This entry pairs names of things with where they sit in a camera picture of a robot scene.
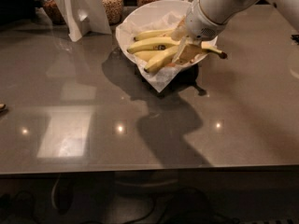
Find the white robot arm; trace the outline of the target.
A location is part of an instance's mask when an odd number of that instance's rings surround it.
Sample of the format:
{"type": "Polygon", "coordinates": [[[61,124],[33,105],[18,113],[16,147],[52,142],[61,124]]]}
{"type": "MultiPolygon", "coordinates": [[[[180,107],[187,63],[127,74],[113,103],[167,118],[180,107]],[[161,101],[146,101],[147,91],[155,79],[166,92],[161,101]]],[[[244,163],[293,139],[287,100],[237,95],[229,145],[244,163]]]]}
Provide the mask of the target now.
{"type": "MultiPolygon", "coordinates": [[[[188,42],[200,45],[220,34],[229,20],[260,0],[192,0],[185,16],[171,34],[179,41],[176,62],[188,42]]],[[[296,30],[299,30],[299,0],[264,0],[272,5],[296,30]]]]}

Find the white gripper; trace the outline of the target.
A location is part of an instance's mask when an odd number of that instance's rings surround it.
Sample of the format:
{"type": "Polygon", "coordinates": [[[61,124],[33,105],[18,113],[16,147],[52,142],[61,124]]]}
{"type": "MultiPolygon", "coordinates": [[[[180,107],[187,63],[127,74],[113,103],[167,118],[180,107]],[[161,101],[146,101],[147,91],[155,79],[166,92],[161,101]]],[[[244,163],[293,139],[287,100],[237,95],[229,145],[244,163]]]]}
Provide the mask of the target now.
{"type": "Polygon", "coordinates": [[[200,1],[191,2],[185,18],[182,18],[171,34],[173,40],[181,39],[178,52],[172,59],[173,63],[188,63],[193,60],[202,52],[202,41],[213,40],[226,27],[225,24],[217,24],[208,18],[200,6],[200,1]]]}

